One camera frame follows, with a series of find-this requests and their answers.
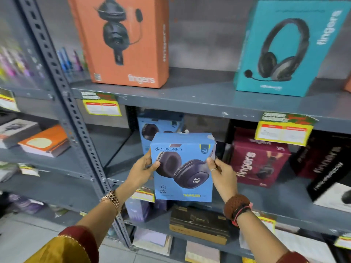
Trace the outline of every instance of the yellow fabric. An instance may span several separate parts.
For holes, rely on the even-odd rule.
[[[90,263],[90,259],[78,241],[69,236],[57,236],[25,263]]]

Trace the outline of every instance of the qr code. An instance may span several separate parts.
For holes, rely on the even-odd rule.
[[[102,81],[100,74],[94,74],[94,77],[96,81]]]

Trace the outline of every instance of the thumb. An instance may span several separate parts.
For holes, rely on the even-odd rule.
[[[155,161],[148,169],[147,171],[151,173],[153,173],[154,171],[156,171],[156,169],[160,166],[160,162],[159,161]]]
[[[207,165],[208,165],[208,168],[210,169],[210,171],[213,170],[211,172],[212,179],[213,180],[218,179],[221,174],[220,174],[220,172],[218,170],[214,170],[214,169],[217,169],[216,163],[214,163],[214,160],[211,159],[211,158],[207,158],[206,161],[207,161]]]

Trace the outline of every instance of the sleeve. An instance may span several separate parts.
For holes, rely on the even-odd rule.
[[[51,239],[25,263],[98,263],[99,250],[90,231],[71,226]]]
[[[309,263],[309,261],[297,252],[287,252],[277,263]]]

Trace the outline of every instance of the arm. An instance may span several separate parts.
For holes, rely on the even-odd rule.
[[[207,164],[210,170],[217,168],[212,171],[213,184],[226,203],[238,193],[235,172],[219,159],[208,158]],[[276,263],[289,251],[252,211],[240,214],[237,224],[257,263]]]
[[[146,168],[150,164],[151,152],[149,150],[147,154],[138,159],[133,165],[125,182],[114,191],[120,207],[140,186],[147,182],[151,174],[160,166],[160,162],[156,161],[151,167]],[[93,208],[76,225],[88,228],[93,234],[97,246],[100,247],[108,229],[119,212],[120,210],[117,212],[112,202],[105,200]]]

